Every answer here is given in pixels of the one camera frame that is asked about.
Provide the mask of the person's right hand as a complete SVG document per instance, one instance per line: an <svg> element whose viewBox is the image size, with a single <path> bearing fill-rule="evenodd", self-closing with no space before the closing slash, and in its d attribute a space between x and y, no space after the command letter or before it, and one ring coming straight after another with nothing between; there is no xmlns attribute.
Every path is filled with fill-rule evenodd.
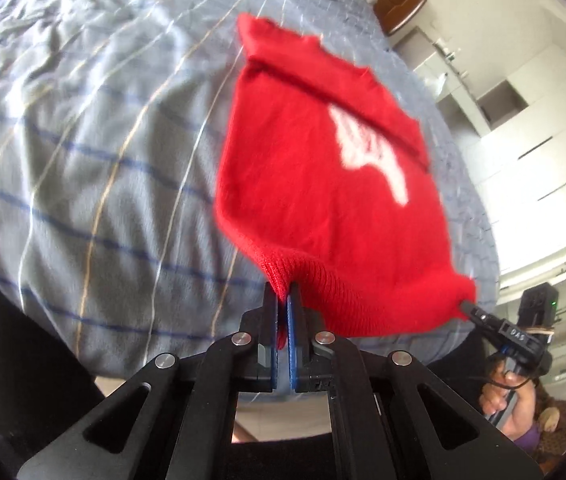
<svg viewBox="0 0 566 480"><path fill-rule="evenodd" d="M492 370L490 382L483 386L478 403L484 415L495 415L507 411L507 397L511 390L501 385L514 387L515 400L513 408L502 422L501 432L510 440L522 438L534 424L536 390L531 380L506 370L504 361L499 362Z"/></svg>

